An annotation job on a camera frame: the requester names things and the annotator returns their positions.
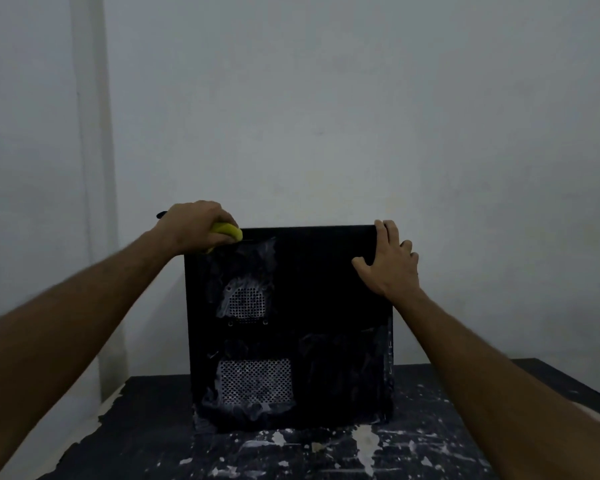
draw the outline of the right arm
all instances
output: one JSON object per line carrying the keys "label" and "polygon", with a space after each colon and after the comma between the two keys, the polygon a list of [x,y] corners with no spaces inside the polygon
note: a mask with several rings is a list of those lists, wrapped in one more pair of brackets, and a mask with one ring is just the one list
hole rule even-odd
{"label": "right arm", "polygon": [[600,479],[600,425],[488,345],[420,289],[418,255],[376,221],[360,278],[388,298],[418,339],[466,427],[503,479]]}

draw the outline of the hand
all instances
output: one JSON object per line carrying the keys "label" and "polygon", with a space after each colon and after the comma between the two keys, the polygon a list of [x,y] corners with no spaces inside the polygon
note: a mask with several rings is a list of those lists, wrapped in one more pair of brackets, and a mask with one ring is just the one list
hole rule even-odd
{"label": "hand", "polygon": [[384,296],[393,304],[400,298],[421,293],[418,280],[418,254],[411,252],[413,244],[400,244],[398,227],[393,221],[376,221],[376,258],[373,265],[364,258],[353,258],[360,279],[369,290]]}
{"label": "hand", "polygon": [[238,227],[231,214],[218,202],[177,203],[158,221],[152,232],[161,236],[173,256],[197,253],[235,242],[225,234],[211,232],[211,226],[216,222]]}

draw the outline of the forearm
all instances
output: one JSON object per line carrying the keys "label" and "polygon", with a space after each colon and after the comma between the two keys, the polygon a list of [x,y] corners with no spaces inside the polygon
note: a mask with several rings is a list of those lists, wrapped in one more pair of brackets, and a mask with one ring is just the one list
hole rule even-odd
{"label": "forearm", "polygon": [[147,232],[0,317],[0,468],[173,254]]}
{"label": "forearm", "polygon": [[600,479],[600,426],[424,293],[396,309],[504,479]]}

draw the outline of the table top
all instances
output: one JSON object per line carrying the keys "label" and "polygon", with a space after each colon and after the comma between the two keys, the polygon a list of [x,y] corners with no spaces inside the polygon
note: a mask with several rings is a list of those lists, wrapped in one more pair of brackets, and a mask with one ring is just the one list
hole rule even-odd
{"label": "table top", "polygon": [[[600,415],[600,394],[537,359],[514,361]],[[495,479],[430,364],[394,367],[387,424],[225,435],[192,431],[189,376],[131,377],[56,479]]]}

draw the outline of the yellow sponge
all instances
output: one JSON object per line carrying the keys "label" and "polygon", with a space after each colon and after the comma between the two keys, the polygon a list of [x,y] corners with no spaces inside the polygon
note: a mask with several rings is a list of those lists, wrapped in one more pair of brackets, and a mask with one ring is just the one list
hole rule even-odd
{"label": "yellow sponge", "polygon": [[[234,238],[236,242],[240,242],[242,240],[242,229],[238,229],[238,227],[234,226],[233,224],[226,222],[216,222],[211,226],[211,232],[228,235],[229,237]],[[207,254],[213,250],[213,248],[207,250]]]}

